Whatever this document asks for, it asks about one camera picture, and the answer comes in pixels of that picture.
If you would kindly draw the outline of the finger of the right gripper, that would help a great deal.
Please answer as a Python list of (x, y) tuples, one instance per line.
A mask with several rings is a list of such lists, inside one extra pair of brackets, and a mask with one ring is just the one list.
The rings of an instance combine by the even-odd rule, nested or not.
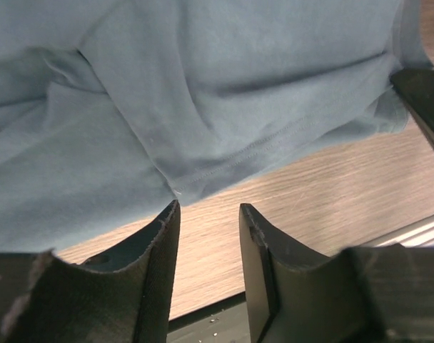
[(403, 69), (390, 81), (434, 151), (434, 70)]

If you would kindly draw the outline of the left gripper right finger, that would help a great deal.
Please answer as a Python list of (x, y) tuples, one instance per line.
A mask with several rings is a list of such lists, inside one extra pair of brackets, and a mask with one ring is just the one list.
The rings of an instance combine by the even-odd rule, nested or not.
[(348, 247), (327, 257), (242, 204), (253, 342), (434, 342), (434, 247)]

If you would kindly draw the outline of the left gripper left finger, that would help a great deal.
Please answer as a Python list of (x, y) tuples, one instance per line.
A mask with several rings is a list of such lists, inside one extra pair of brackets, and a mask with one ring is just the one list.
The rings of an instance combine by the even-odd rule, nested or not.
[(181, 208), (82, 264), (0, 253), (0, 342), (165, 342)]

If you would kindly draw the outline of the blue-grey t-shirt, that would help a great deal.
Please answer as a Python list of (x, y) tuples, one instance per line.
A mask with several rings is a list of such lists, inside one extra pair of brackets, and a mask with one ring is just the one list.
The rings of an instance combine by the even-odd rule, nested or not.
[(0, 252), (403, 130), (419, 1), (0, 1)]

